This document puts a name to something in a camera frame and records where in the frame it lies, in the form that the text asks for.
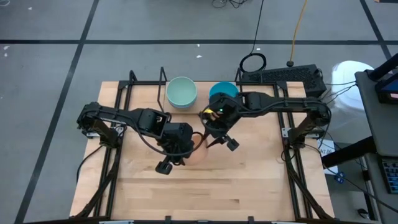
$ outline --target wooden table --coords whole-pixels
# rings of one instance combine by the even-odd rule
[[[287,84],[290,97],[305,96],[302,83]],[[213,82],[197,82],[198,98],[193,111],[183,112],[168,105],[163,86],[160,99],[165,111],[173,114],[172,122],[187,122],[194,131],[204,132],[198,116],[192,113],[199,112],[208,104],[208,91],[212,85]],[[117,82],[103,82],[98,102],[113,107],[117,86]],[[243,86],[243,91],[274,95],[271,86]],[[133,86],[129,109],[159,110],[156,96],[157,86]],[[298,125],[305,116],[295,113],[295,124]],[[280,159],[282,141],[277,113],[241,119],[228,134],[240,143],[234,152],[225,145],[213,146],[201,164],[177,166],[170,175],[162,175],[156,173],[155,166],[164,156],[145,146],[129,128],[124,137],[112,219],[164,220],[166,215],[171,215],[173,220],[246,221],[248,216],[254,216],[259,221],[293,221],[286,166]],[[147,140],[155,145],[154,139]],[[308,139],[306,143],[317,146],[316,140]],[[89,139],[85,156],[98,144],[99,139]],[[98,188],[104,152],[102,149],[96,153],[82,167],[71,215],[77,214]],[[333,216],[319,154],[305,148],[301,155],[309,191]],[[300,213],[305,217],[302,194],[298,188],[297,195]],[[103,202],[106,202],[108,192],[103,197]]]

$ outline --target blue bowl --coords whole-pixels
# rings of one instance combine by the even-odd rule
[[[197,99],[197,86],[187,77],[173,78],[167,86],[167,99],[175,108],[189,108]]]
[[[235,97],[239,93],[239,90],[230,82],[219,82],[211,87],[209,97],[216,93],[225,93],[231,97]]]

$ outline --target black keyboard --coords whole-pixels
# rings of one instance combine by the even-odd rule
[[[387,191],[398,194],[398,157],[380,157],[379,165]]]
[[[319,97],[326,90],[323,77],[319,75],[316,65],[247,72],[242,75],[242,82],[246,83],[277,81],[303,82],[307,96]]]

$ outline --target black cable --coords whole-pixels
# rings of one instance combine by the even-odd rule
[[[335,100],[338,96],[340,96],[341,94],[347,92],[348,90],[350,90],[352,87],[354,87],[355,85],[352,85],[350,87],[347,87],[347,89],[345,91],[342,91],[341,93],[337,94],[333,99],[331,99],[329,102],[327,102],[326,104],[328,105],[329,103],[333,102],[333,100]]]
[[[347,85],[350,83],[356,83],[356,81],[348,82],[348,83],[339,83],[339,84],[331,84],[331,83],[325,83],[325,85]]]
[[[102,146],[99,146],[97,149],[95,149],[92,153],[88,154],[88,156],[86,156],[83,161],[80,163],[79,167],[77,168],[77,172],[76,172],[76,183],[79,181],[79,174],[80,174],[80,169],[82,167],[82,165],[86,162],[86,160],[88,158],[90,158],[90,156],[94,155],[96,152],[98,152],[100,149],[102,148]]]
[[[209,130],[214,130],[214,131],[227,131],[226,129],[220,129],[220,128],[212,128],[212,127],[209,127],[207,124],[205,124],[205,123],[203,122],[203,120],[204,120],[204,119],[203,119],[203,114],[204,114],[205,110],[207,110],[208,108],[210,108],[211,106],[213,106],[215,103],[217,103],[217,102],[219,102],[219,101],[221,101],[221,100],[223,100],[223,99],[230,99],[235,105],[237,105],[238,107],[240,107],[240,108],[244,109],[245,111],[247,111],[247,112],[245,112],[245,113],[244,113],[244,112],[240,112],[240,115],[242,115],[242,114],[259,114],[259,113],[262,113],[262,112],[264,112],[264,111],[267,111],[269,108],[271,108],[271,107],[273,107],[273,106],[277,106],[277,105],[281,105],[281,104],[285,104],[285,103],[297,103],[296,101],[284,100],[284,101],[279,101],[279,102],[271,103],[270,105],[261,108],[261,110],[250,110],[249,108],[247,108],[247,107],[241,105],[240,103],[238,103],[234,98],[232,98],[232,97],[230,97],[230,96],[228,96],[228,95],[223,95],[223,96],[220,97],[218,100],[216,100],[216,101],[210,103],[209,105],[207,105],[207,106],[200,112],[200,121],[201,121],[201,123],[204,125],[205,128],[207,128],[207,129],[209,129]],[[325,106],[326,109],[328,110],[329,120],[331,120],[331,111],[330,111],[329,107],[326,106],[326,104],[324,104],[324,103],[322,103],[322,102],[319,102],[319,101],[313,101],[313,100],[306,101],[306,103],[316,103],[316,104]]]
[[[308,145],[308,144],[305,144],[305,145],[308,146],[308,147],[310,147],[310,148],[312,148],[312,149],[314,149],[315,151],[317,151],[317,152],[319,153],[320,156],[322,156],[322,155],[321,155],[321,152],[320,152],[317,148],[315,148],[315,147],[313,147],[313,146],[310,146],[310,145]],[[360,191],[364,192],[364,193],[365,193],[366,195],[368,195],[369,197],[371,197],[371,198],[373,198],[374,200],[376,200],[376,201],[377,201],[378,203],[380,203],[381,205],[383,205],[383,206],[385,206],[386,208],[392,210],[393,212],[398,213],[398,210],[397,210],[396,208],[393,208],[392,206],[390,206],[390,205],[384,203],[382,200],[378,199],[376,196],[370,194],[368,191],[366,191],[366,190],[362,189],[361,187],[359,187],[358,185],[354,184],[352,181],[350,181],[350,180],[347,179],[346,177],[342,177],[342,176],[338,175],[337,173],[333,172],[333,171],[330,170],[329,168],[325,167],[325,165],[323,165],[323,168],[329,170],[332,174],[335,174],[335,175],[337,175],[338,177],[342,178],[343,180],[349,182],[350,184],[352,184],[353,186],[355,186],[357,189],[359,189]]]
[[[331,97],[331,96],[333,96],[333,95],[339,95],[341,92],[346,92],[347,90],[349,90],[350,88],[352,88],[352,87],[354,87],[354,86],[356,86],[356,84],[354,84],[354,85],[351,85],[351,86],[347,86],[347,87],[344,87],[344,88],[342,88],[341,90],[339,90],[339,91],[337,91],[336,93],[331,93],[330,95],[328,95],[328,96],[324,96],[321,100],[323,100],[323,99],[325,99],[325,98],[329,98],[329,97]]]
[[[117,130],[117,129],[120,128],[120,127],[121,127],[121,125],[115,127],[114,129]],[[124,132],[125,132],[126,130],[127,130],[127,127],[124,126],[124,127],[123,127],[123,131],[121,131],[121,132],[118,134],[118,137],[120,137],[122,134],[124,134]],[[80,174],[80,169],[81,169],[82,165],[86,162],[86,160],[87,160],[90,156],[94,155],[94,154],[95,154],[96,152],[98,152],[102,147],[103,147],[103,146],[100,146],[100,147],[98,147],[97,149],[95,149],[92,153],[90,153],[88,156],[86,156],[86,157],[83,159],[83,161],[80,163],[79,167],[77,168],[77,172],[76,172],[76,183],[77,183],[78,180],[79,180],[79,174]]]
[[[282,152],[281,152],[281,154],[280,154],[280,158],[282,159],[282,161],[284,161],[284,162],[290,162],[290,161],[292,161],[292,159],[296,156],[296,150],[293,149],[293,156],[290,157],[290,152],[289,152],[289,151],[290,151],[291,149],[292,149],[292,148],[282,150]],[[289,158],[288,158],[288,159],[284,159],[284,157],[283,157],[285,151],[287,151],[288,154],[289,154]]]
[[[98,112],[98,111],[97,110],[88,110],[88,111],[86,111],[86,113],[89,113],[89,112]],[[101,112],[102,113],[107,113],[107,114],[113,114],[113,113],[107,112],[107,111],[101,111]],[[185,156],[185,155],[191,154],[195,150],[197,150],[200,147],[200,145],[203,143],[203,141],[204,141],[204,138],[202,138],[200,140],[199,144],[195,148],[193,148],[192,150],[190,150],[188,152],[183,152],[183,153],[168,153],[168,152],[164,152],[164,151],[161,151],[160,149],[155,148],[154,146],[149,144],[149,142],[147,142],[144,139],[144,137],[142,136],[142,134],[141,134],[141,132],[140,132],[140,130],[138,128],[137,123],[132,118],[130,118],[129,116],[123,115],[123,114],[118,114],[118,116],[121,116],[123,118],[129,119],[131,121],[132,125],[134,126],[133,128],[136,130],[136,133],[138,133],[139,138],[141,138],[141,140],[144,142],[144,144],[147,145],[150,149],[154,150],[155,152],[158,152],[158,153],[160,153],[162,155],[165,155],[165,156]]]
[[[261,70],[265,69],[266,66],[267,66],[267,58],[266,58],[266,56],[264,56],[263,54],[260,54],[260,53],[253,53],[254,47],[256,46],[257,33],[258,33],[258,31],[259,31],[259,25],[260,25],[260,20],[261,20],[262,5],[263,5],[263,4],[264,4],[264,0],[261,1],[260,14],[259,14],[259,19],[258,19],[258,21],[257,21],[256,34],[254,35],[253,47],[252,47],[250,53],[249,53],[248,55],[246,55],[244,58],[242,58],[241,62],[239,63],[239,68],[240,68],[240,70],[241,70],[243,73],[248,72],[248,71],[246,71],[246,70],[243,68],[243,63],[244,63],[244,61],[246,61],[249,57],[252,57],[252,56],[258,56],[258,57],[262,58],[262,66],[261,66],[261,68],[255,70],[254,72],[256,72],[256,71],[261,71]]]
[[[256,45],[257,33],[259,32],[259,25],[260,25],[261,12],[262,12],[262,5],[263,5],[263,4],[264,4],[264,0],[261,1],[260,14],[259,14],[259,19],[258,19],[258,21],[257,21],[256,34],[254,35],[253,48],[251,49],[250,54],[253,53],[254,46]]]
[[[241,7],[241,5],[243,5],[243,3],[247,2],[247,1],[248,1],[248,0],[242,0],[242,1],[236,2],[236,1],[234,1],[234,0],[229,0],[229,3],[231,3],[231,5],[232,5],[235,9],[239,9],[239,7]]]
[[[215,2],[216,2],[216,1],[219,1],[219,2],[221,3],[220,6],[215,5]],[[234,0],[213,0],[213,1],[211,2],[211,5],[212,5],[213,7],[215,7],[215,8],[217,8],[217,9],[219,9],[219,8],[225,7],[227,1],[229,1],[229,3],[231,3],[231,5],[232,5],[235,9],[239,9],[239,7],[241,7],[241,6],[243,5],[243,3],[245,3],[245,2],[248,1],[248,0],[242,0],[242,1],[239,1],[239,2],[236,2],[236,1],[234,1]]]

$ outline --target cable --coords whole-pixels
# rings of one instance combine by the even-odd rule
[[[319,153],[320,156],[322,156],[322,155],[321,155],[321,152],[320,152],[317,148],[315,148],[315,147],[313,147],[313,146],[310,146],[310,145],[308,145],[308,144],[305,144],[305,145],[308,146],[308,147],[310,147],[310,148],[312,148],[312,149],[314,149],[315,151],[317,151],[317,152]],[[333,171],[330,170],[329,168],[325,167],[325,165],[323,165],[323,164],[322,164],[322,166],[323,166],[323,168],[329,170],[332,174],[335,174],[335,175],[337,175],[338,177],[342,178],[343,180],[349,182],[350,184],[352,184],[353,186],[355,186],[357,189],[359,189],[360,191],[364,192],[364,193],[365,193],[366,195],[368,195],[369,197],[371,197],[371,198],[373,198],[374,200],[376,200],[376,201],[377,201],[378,203],[380,203],[381,205],[383,205],[383,206],[385,206],[386,208],[392,210],[393,212],[398,213],[398,210],[397,210],[396,208],[393,208],[392,206],[390,206],[390,205],[384,203],[382,200],[378,199],[376,196],[370,194],[368,191],[366,191],[366,190],[362,189],[361,187],[359,187],[358,185],[354,184],[352,181],[350,181],[350,180],[347,179],[346,177],[342,177],[342,176],[338,175],[337,173],[333,172]]]
[[[308,0],[305,0],[303,8],[301,9],[300,17],[299,17],[299,19],[297,21],[296,28],[294,29],[293,42],[292,42],[292,51],[290,53],[290,61],[287,62],[287,66],[288,67],[292,67],[293,64],[294,64],[293,63],[294,43],[296,41],[296,35],[297,35],[297,31],[298,31],[298,29],[300,27],[301,20],[303,19],[304,10],[305,10],[305,6],[307,5],[307,2],[308,2]]]
[[[118,128],[120,128],[121,127],[121,125],[119,125],[119,126],[117,126],[117,127],[115,127],[114,128],[114,130],[117,130]],[[123,131],[121,131],[119,134],[118,134],[118,137],[120,137],[122,134],[124,134],[124,132],[127,130],[127,127],[123,127]],[[80,169],[81,169],[81,167],[82,167],[82,165],[86,162],[86,160],[88,159],[88,158],[90,158],[90,156],[92,156],[92,155],[94,155],[96,152],[98,152],[101,148],[102,148],[103,146],[100,146],[100,147],[98,147],[97,149],[95,149],[93,152],[91,152],[88,156],[86,156],[84,159],[83,159],[83,161],[80,163],[80,165],[79,165],[79,167],[77,168],[77,172],[76,172],[76,183],[78,182],[78,180],[79,180],[79,173],[80,173]]]
[[[90,158],[90,156],[94,155],[96,152],[98,152],[100,149],[102,148],[102,146],[99,146],[97,149],[95,149],[92,153],[88,154],[88,156],[86,156],[83,161],[80,163],[79,167],[77,168],[77,172],[76,172],[76,183],[79,181],[79,174],[80,174],[80,169],[82,167],[82,165],[86,162],[86,160],[88,158]]]
[[[201,121],[202,125],[203,125],[206,129],[213,130],[213,131],[228,131],[227,129],[212,128],[212,127],[208,126],[206,123],[204,123],[204,119],[203,119],[204,111],[206,111],[208,108],[210,108],[211,106],[213,106],[213,105],[216,104],[217,102],[221,101],[222,99],[230,99],[230,100],[231,100],[234,104],[236,104],[238,107],[240,107],[240,108],[244,109],[245,111],[247,111],[247,112],[239,112],[240,115],[243,115],[243,114],[259,114],[259,113],[262,113],[262,112],[264,112],[264,111],[267,111],[269,108],[271,108],[271,107],[273,107],[273,106],[277,106],[277,105],[281,105],[281,104],[286,104],[286,103],[296,103],[296,101],[287,101],[287,100],[284,100],[284,101],[279,101],[279,102],[271,103],[270,105],[261,108],[261,110],[250,110],[249,108],[247,108],[247,107],[241,105],[240,103],[238,103],[234,98],[232,98],[232,97],[230,97],[230,96],[228,96],[228,95],[223,95],[223,96],[220,97],[218,100],[216,100],[216,101],[210,103],[209,105],[205,106],[205,108],[200,112],[200,121]],[[313,101],[313,100],[306,101],[306,103],[316,103],[316,104],[325,106],[326,109],[328,110],[329,120],[331,120],[331,110],[330,110],[329,107],[326,106],[326,104],[324,104],[324,103],[322,103],[322,102],[319,102],[319,101]]]
[[[232,5],[235,9],[239,9],[239,7],[241,7],[241,5],[243,5],[243,3],[245,3],[246,1],[248,1],[248,0],[242,0],[242,1],[239,1],[239,2],[236,2],[236,1],[234,1],[234,0],[229,0],[229,3],[231,3],[231,5]]]
[[[260,25],[260,20],[261,20],[262,5],[263,5],[263,4],[264,4],[264,0],[261,1],[259,19],[258,19],[258,21],[257,21],[257,28],[256,28],[256,34],[254,35],[253,47],[252,47],[250,53],[249,53],[248,55],[246,55],[244,58],[242,58],[241,62],[239,63],[239,69],[240,69],[243,73],[248,72],[248,71],[246,71],[245,69],[243,69],[243,63],[244,63],[244,61],[246,61],[249,57],[252,57],[252,56],[259,56],[260,58],[262,58],[262,66],[261,66],[261,68],[255,70],[254,72],[256,72],[256,71],[261,71],[261,70],[265,69],[266,66],[267,66],[267,58],[266,58],[266,56],[264,56],[263,54],[260,54],[260,53],[253,53],[254,47],[256,46],[257,33],[258,33],[258,31],[259,31],[259,25]]]
[[[89,112],[98,112],[98,111],[97,110],[88,110],[88,111],[86,111],[86,113],[89,113]],[[102,111],[102,113],[112,114],[112,113],[107,112],[107,111]],[[142,136],[142,134],[141,134],[141,132],[140,132],[140,130],[138,128],[137,123],[132,118],[130,118],[129,116],[123,115],[123,114],[119,114],[118,116],[121,116],[123,118],[129,119],[131,121],[132,125],[134,126],[133,129],[136,130],[136,133],[138,133],[139,138],[144,142],[144,144],[147,145],[150,149],[154,150],[155,152],[158,152],[158,153],[160,153],[162,155],[165,155],[165,156],[184,156],[184,155],[191,154],[195,150],[197,150],[201,146],[203,141],[204,141],[204,138],[202,138],[200,140],[199,144],[194,149],[192,149],[192,150],[190,150],[188,152],[183,152],[183,153],[168,153],[168,152],[164,152],[164,151],[161,151],[160,149],[155,148],[154,146],[149,144],[149,142],[147,142],[144,139],[144,137]]]
[[[339,84],[331,84],[331,83],[325,83],[325,85],[347,85],[350,83],[356,83],[356,81],[348,82],[348,83],[339,83]]]
[[[261,19],[261,12],[262,12],[262,5],[264,4],[264,0],[261,1],[261,6],[260,6],[260,13],[259,13],[259,19],[257,21],[257,28],[256,28],[256,34],[254,35],[254,42],[253,42],[253,48],[250,51],[250,54],[253,53],[254,46],[256,45],[256,40],[257,40],[257,33],[259,31],[259,25],[260,25],[260,19]]]
[[[0,7],[6,7],[10,4],[10,0],[0,0]]]
[[[324,100],[325,98],[329,98],[329,97],[331,97],[331,96],[333,96],[333,95],[335,95],[335,94],[339,94],[339,93],[341,93],[342,91],[345,92],[345,90],[347,90],[347,89],[349,89],[349,88],[352,88],[352,87],[355,86],[355,85],[356,85],[356,84],[351,85],[351,86],[344,87],[344,88],[342,88],[341,90],[337,91],[336,93],[331,93],[331,94],[328,95],[328,96],[326,96],[326,94],[325,94],[325,96],[324,96],[321,100]]]
[[[215,2],[217,2],[217,1],[220,2],[220,5],[219,5],[219,6],[217,6],[217,5],[215,4]],[[227,1],[229,1],[229,3],[231,3],[231,5],[232,5],[235,9],[239,9],[239,7],[241,7],[241,5],[243,5],[243,3],[245,3],[245,2],[248,1],[248,0],[242,0],[242,1],[239,1],[239,2],[236,2],[236,1],[234,1],[234,0],[213,0],[213,1],[211,2],[211,5],[212,5],[213,7],[215,7],[216,9],[220,9],[220,8],[222,8],[222,7],[225,7]]]
[[[341,94],[347,92],[348,90],[350,90],[350,89],[351,89],[352,87],[354,87],[354,86],[355,86],[355,85],[352,85],[352,86],[350,86],[350,87],[347,87],[346,90],[344,90],[344,91],[338,93],[333,99],[331,99],[331,100],[330,100],[329,102],[327,102],[326,104],[328,105],[329,103],[333,102],[333,100],[335,100],[338,96],[340,96]]]
[[[282,161],[284,161],[284,162],[290,162],[290,161],[296,156],[296,150],[293,150],[293,156],[289,157],[289,159],[284,159],[284,158],[283,158],[284,152],[285,152],[285,151],[288,151],[288,153],[289,153],[289,151],[290,151],[291,149],[292,149],[292,148],[282,150],[282,152],[281,152],[281,154],[280,154],[280,158],[282,159]]]

